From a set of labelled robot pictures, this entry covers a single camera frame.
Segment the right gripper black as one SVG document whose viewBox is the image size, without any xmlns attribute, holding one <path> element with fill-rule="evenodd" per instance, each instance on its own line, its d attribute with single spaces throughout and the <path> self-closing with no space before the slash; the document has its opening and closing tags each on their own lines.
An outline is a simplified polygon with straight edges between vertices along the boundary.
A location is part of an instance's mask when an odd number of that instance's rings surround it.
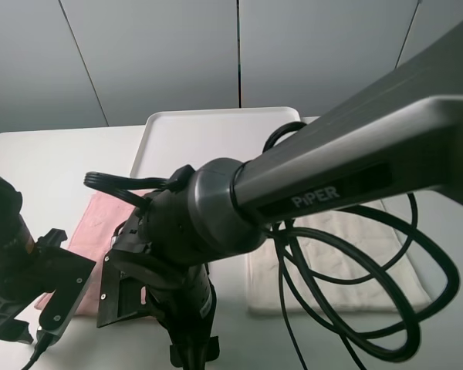
<svg viewBox="0 0 463 370">
<path fill-rule="evenodd" d="M 219 357 L 219 340 L 211 335 L 217 296 L 208 266 L 191 267 L 177 288 L 146 286 L 150 315 L 167 330 L 174 367 L 204 367 Z"/>
</svg>

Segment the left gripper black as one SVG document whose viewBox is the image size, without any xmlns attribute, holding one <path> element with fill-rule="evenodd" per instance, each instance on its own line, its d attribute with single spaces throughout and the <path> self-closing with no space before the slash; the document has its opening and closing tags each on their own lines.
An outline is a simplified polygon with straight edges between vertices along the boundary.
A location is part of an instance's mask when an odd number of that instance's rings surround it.
<svg viewBox="0 0 463 370">
<path fill-rule="evenodd" d="M 17 320 L 15 317 L 26 309 L 33 301 L 33 297 L 25 295 L 17 299 L 0 296 L 0 340 L 32 344 L 33 338 L 29 332 L 27 321 Z"/>
</svg>

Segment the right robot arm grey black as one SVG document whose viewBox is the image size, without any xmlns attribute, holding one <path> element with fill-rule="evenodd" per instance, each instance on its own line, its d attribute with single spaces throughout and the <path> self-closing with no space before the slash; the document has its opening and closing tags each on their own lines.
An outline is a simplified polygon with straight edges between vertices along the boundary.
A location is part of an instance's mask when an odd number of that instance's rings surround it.
<svg viewBox="0 0 463 370">
<path fill-rule="evenodd" d="M 279 258 L 286 249 L 326 313 L 323 325 L 348 349 L 386 362 L 404 362 L 420 345 L 420 323 L 457 294 L 458 269 L 444 251 L 412 226 L 372 210 L 367 202 L 433 190 L 463 206 L 463 22 L 382 79 L 287 140 L 272 139 L 256 159 L 212 160 L 183 168 L 166 189 L 150 195 L 140 232 L 150 243 L 142 281 L 165 311 L 164 326 L 183 329 L 186 368 L 202 368 L 207 342 L 194 336 L 198 299 L 210 287 L 205 264 L 257 249 L 266 237 Z M 441 296 L 415 311 L 374 260 L 319 230 L 294 227 L 295 218 L 340 210 L 380 220 L 419 243 L 448 283 Z M 401 320 L 357 332 L 330 307 L 298 240 L 317 239 L 353 258 L 389 294 Z"/>
</svg>

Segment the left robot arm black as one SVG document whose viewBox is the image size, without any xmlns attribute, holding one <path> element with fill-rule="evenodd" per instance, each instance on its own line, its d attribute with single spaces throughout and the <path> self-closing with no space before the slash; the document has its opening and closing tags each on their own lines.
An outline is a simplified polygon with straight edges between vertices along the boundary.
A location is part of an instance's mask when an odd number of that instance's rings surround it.
<svg viewBox="0 0 463 370">
<path fill-rule="evenodd" d="M 30 344 L 29 324 L 15 318 L 29 301 L 14 280 L 34 248 L 21 208 L 22 195 L 0 177 L 0 340 Z"/>
</svg>

